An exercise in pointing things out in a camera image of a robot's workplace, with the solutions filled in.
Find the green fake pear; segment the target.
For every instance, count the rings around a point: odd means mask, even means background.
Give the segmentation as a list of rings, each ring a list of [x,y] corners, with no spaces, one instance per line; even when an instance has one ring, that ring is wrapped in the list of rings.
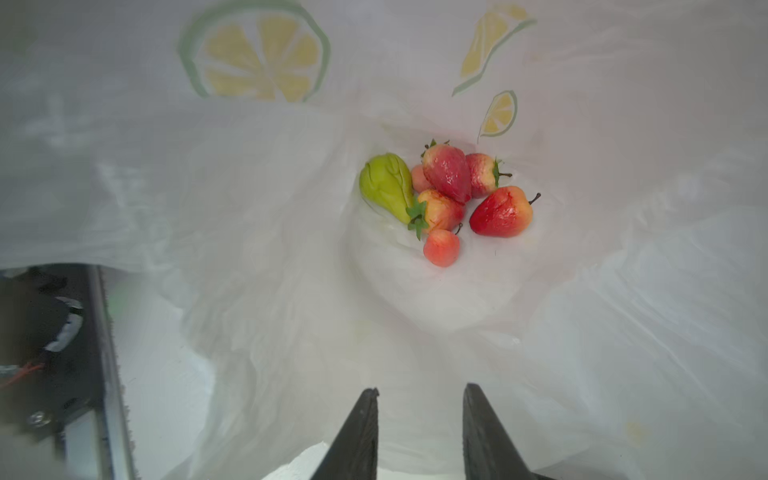
[[[389,211],[401,223],[410,223],[413,183],[410,169],[401,157],[393,153],[372,157],[360,172],[359,188],[367,200]]]

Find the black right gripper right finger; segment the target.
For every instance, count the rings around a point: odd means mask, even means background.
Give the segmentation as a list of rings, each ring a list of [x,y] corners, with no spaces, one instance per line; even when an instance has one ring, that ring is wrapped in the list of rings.
[[[482,388],[468,383],[463,393],[462,439],[467,480],[547,479],[529,469]]]

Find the small pink fake fruit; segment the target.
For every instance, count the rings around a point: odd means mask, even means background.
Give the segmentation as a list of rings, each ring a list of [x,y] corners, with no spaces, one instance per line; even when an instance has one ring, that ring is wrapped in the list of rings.
[[[411,181],[413,190],[417,193],[433,188],[431,182],[426,178],[421,164],[418,164],[411,169]]]

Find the large red fake apple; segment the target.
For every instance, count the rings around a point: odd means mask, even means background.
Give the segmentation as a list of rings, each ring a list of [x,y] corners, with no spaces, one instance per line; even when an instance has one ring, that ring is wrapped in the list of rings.
[[[474,210],[469,220],[470,228],[481,236],[517,236],[531,224],[532,204],[540,197],[541,194],[537,193],[529,200],[517,186],[500,187]]]

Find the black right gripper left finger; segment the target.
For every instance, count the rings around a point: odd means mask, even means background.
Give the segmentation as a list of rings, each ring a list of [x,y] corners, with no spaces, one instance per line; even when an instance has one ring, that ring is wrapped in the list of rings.
[[[378,396],[365,389],[311,480],[375,480],[378,463]]]

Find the small pink fake peach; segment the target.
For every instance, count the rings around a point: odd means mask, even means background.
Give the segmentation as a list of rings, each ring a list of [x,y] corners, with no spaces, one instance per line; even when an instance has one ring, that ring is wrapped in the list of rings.
[[[454,231],[433,229],[426,239],[423,254],[433,265],[447,268],[457,261],[460,248],[460,238]]]

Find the white lemon-print plastic bag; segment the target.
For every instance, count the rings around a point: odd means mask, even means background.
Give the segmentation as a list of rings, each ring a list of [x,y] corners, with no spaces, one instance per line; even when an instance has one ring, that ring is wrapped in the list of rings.
[[[432,140],[527,229],[471,198],[430,263],[359,175]],[[476,383],[532,468],[763,479],[767,5],[5,1],[1,264],[64,261],[182,312],[177,478],[265,477],[370,387],[384,468],[458,473]]]

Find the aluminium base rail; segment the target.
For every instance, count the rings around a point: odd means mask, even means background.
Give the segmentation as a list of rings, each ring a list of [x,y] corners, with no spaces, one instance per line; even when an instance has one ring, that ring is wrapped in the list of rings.
[[[135,479],[101,273],[1,273],[1,476]]]

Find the red-yellow fake strawberry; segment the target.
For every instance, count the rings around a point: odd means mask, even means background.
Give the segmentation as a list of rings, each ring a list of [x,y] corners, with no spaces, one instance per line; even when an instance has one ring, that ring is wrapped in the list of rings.
[[[455,230],[464,219],[465,206],[435,189],[427,189],[415,197],[414,205],[406,212],[410,216],[408,229],[421,239],[433,230]]]

